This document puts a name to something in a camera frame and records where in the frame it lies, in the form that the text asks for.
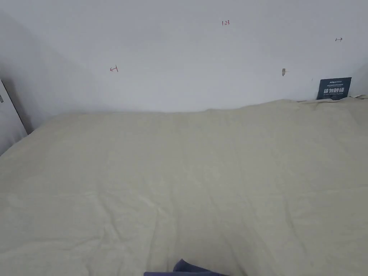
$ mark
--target blue fabric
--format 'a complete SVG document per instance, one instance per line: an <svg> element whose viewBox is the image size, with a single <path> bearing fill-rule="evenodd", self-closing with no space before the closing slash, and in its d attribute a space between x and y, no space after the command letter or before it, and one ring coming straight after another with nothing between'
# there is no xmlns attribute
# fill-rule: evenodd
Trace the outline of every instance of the blue fabric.
<svg viewBox="0 0 368 276"><path fill-rule="evenodd" d="M145 272L144 276L225 276L209 271L199 266L191 265L181 259L175 265L173 272Z"/></svg>

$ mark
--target wrinkled fabric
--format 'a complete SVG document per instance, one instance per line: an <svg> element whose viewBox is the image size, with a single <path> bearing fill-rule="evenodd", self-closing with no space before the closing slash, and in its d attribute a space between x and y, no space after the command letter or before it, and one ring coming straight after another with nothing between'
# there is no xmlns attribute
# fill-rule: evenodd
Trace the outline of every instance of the wrinkled fabric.
<svg viewBox="0 0 368 276"><path fill-rule="evenodd" d="M1 274L368 275L368 101L57 117L0 156Z"/></svg>

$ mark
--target bedsheet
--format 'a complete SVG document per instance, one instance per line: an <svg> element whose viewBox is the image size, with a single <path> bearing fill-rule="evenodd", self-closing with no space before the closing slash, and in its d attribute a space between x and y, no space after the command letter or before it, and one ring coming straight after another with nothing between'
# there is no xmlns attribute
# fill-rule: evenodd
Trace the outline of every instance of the bedsheet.
<svg viewBox="0 0 368 276"><path fill-rule="evenodd" d="M56 117L0 157L2 275L368 275L368 100Z"/></svg>

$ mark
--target dark blue card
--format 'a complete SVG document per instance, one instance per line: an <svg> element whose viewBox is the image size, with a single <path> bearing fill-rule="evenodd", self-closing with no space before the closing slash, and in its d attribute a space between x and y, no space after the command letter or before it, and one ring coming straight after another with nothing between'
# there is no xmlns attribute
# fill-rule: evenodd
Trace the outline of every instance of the dark blue card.
<svg viewBox="0 0 368 276"><path fill-rule="evenodd" d="M317 100L341 100L349 93L351 78L322 79L319 83Z"/></svg>

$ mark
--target red handwritten marking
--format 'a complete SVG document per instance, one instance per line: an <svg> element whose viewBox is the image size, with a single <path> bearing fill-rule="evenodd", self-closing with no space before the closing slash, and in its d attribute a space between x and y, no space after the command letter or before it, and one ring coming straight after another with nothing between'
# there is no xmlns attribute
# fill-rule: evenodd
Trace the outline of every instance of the red handwritten marking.
<svg viewBox="0 0 368 276"><path fill-rule="evenodd" d="M119 70L117 69L117 66L115 65L115 68L110 67L110 71L113 72L116 69L117 72L119 72Z"/></svg>

